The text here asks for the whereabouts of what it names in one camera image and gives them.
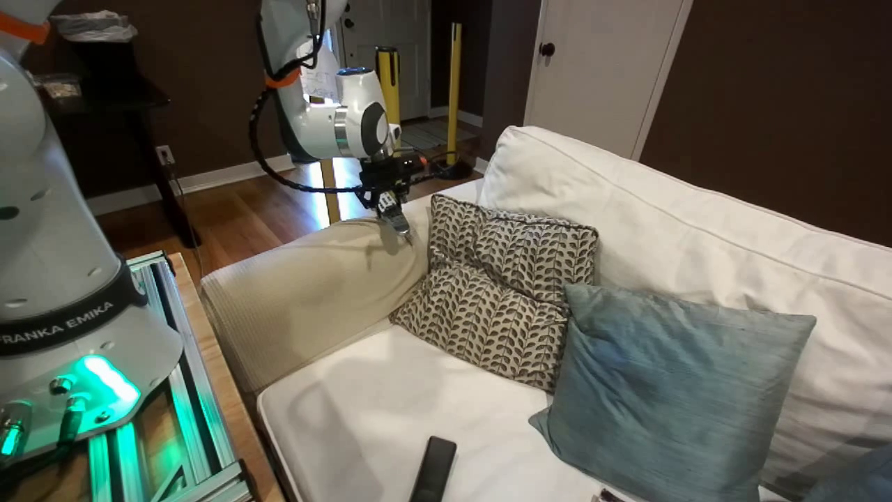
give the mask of white couch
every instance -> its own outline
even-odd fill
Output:
[[[486,180],[449,192],[601,229],[609,284],[814,315],[765,482],[810,487],[892,445],[891,250],[541,128],[509,128]],[[428,272],[428,201],[408,212],[419,241],[399,255],[380,247],[375,220],[339,224],[203,280],[226,358],[242,392],[261,395],[286,481],[315,502],[408,501],[428,439],[445,436],[457,441],[446,501],[594,501],[602,487],[562,464],[528,425],[548,407],[545,392],[387,325]]]

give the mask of black remote control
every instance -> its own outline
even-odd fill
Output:
[[[433,436],[428,441],[425,462],[421,462],[411,502],[440,502],[445,501],[452,459],[454,459],[452,441],[438,439],[438,436]]]

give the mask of yellow pole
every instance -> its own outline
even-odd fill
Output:
[[[463,25],[460,25],[460,22],[452,22],[446,167],[457,166],[457,92],[460,92],[460,70],[463,70]]]
[[[339,187],[336,162],[325,159],[318,162],[318,167],[325,170],[325,187]],[[326,211],[330,211],[330,226],[339,224],[341,220],[339,192],[326,192]]]
[[[382,81],[382,96],[385,96],[385,118],[387,118],[387,128],[392,128],[392,155],[401,156],[401,109],[399,109],[399,79],[401,79],[401,68],[399,68],[399,53],[396,49],[380,49],[376,53],[380,63],[380,81]]]

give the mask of gray patterned pillow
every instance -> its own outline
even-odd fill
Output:
[[[431,273],[393,325],[486,371],[552,392],[569,305],[594,283],[591,226],[433,199]]]

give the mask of wall outlet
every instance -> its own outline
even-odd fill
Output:
[[[177,166],[171,146],[156,146],[160,166]]]

